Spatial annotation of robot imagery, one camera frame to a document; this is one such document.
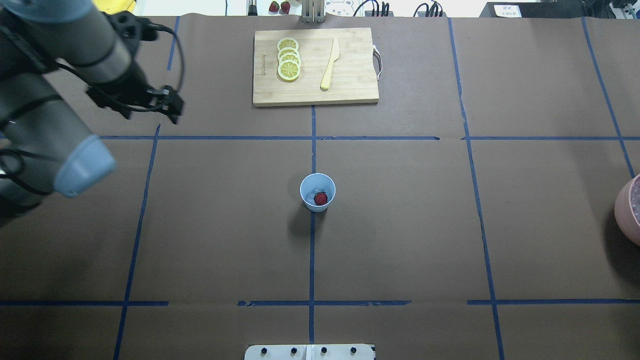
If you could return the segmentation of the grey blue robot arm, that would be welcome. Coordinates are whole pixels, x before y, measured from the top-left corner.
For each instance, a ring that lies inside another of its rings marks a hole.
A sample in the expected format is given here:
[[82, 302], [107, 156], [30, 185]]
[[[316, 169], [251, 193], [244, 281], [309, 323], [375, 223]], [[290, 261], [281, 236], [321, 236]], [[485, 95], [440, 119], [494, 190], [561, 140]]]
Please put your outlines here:
[[1, 224], [52, 193], [74, 198], [117, 166], [109, 149], [45, 75], [64, 69], [86, 84], [100, 109], [125, 119], [160, 113], [176, 125], [184, 100], [177, 87], [154, 88], [135, 57], [141, 42], [169, 27], [128, 10], [108, 14], [91, 0], [1, 2]]

